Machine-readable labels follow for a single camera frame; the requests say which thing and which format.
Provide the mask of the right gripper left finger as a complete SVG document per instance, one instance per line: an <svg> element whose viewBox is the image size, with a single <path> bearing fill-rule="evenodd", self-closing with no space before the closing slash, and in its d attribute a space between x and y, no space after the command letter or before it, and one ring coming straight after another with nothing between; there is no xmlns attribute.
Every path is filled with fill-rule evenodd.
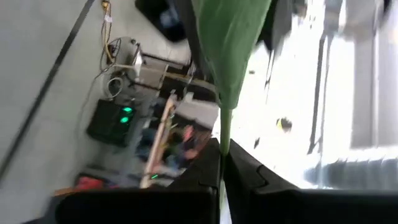
<svg viewBox="0 0 398 224"><path fill-rule="evenodd" d="M178 176L170 188L218 188L220 180L220 150L217 138L211 138L197 158Z"/></svg>

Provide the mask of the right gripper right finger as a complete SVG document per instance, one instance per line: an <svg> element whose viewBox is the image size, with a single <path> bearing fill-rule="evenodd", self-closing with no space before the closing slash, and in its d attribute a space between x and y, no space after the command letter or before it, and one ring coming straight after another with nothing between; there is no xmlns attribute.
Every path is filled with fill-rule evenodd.
<svg viewBox="0 0 398 224"><path fill-rule="evenodd" d="M242 182L249 189L298 189L296 185L285 180L250 155L234 140L231 140L225 175L229 175L231 180Z"/></svg>

